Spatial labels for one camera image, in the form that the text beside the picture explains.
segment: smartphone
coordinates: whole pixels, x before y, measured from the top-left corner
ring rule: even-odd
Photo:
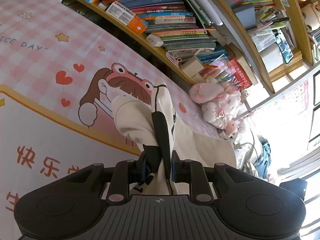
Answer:
[[[290,61],[293,59],[293,53],[290,49],[290,46],[281,30],[275,34],[276,36],[276,44],[278,45],[284,62],[288,65]]]

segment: black plastic device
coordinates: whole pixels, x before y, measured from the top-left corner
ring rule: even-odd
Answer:
[[[92,164],[34,190],[14,209],[21,240],[297,238],[306,210],[296,194],[224,163],[182,161],[175,151],[171,166],[173,182],[188,183],[189,195],[130,196],[129,184],[146,179],[144,153],[111,168]]]

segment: red heart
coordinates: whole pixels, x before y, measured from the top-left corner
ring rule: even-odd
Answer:
[[[56,83],[59,85],[69,85],[72,83],[72,77],[66,77],[66,72],[61,70],[56,74]]]
[[[61,104],[63,107],[70,106],[71,102],[70,100],[66,100],[65,98],[61,99]]]
[[[78,71],[79,73],[84,71],[84,65],[78,65],[78,64],[73,64],[73,68]]]

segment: bed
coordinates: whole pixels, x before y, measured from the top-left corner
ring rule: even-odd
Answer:
[[[20,237],[12,212],[27,192],[95,162],[138,158],[111,101],[150,105],[159,80],[185,124],[219,138],[188,94],[94,23],[55,0],[0,0],[1,240]]]

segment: pink checkered bedsheet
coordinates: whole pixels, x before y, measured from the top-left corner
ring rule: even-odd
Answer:
[[[0,84],[73,122],[91,127],[92,117],[86,117],[90,106],[81,112],[81,103],[99,108],[97,97],[98,103],[113,97],[110,87],[102,93],[104,85],[99,84],[100,79],[109,83],[107,75],[111,71],[114,76],[126,74],[143,87],[142,95],[136,96],[139,99],[148,96],[150,84],[165,81],[182,120],[195,132],[219,138],[188,94],[94,23],[55,0],[0,0]],[[111,90],[116,95],[119,89],[114,87],[111,85]],[[134,86],[132,89],[127,88],[125,93],[134,95]],[[102,109],[108,114],[108,104],[104,105],[106,108]],[[102,131],[113,134],[108,132],[108,126]]]

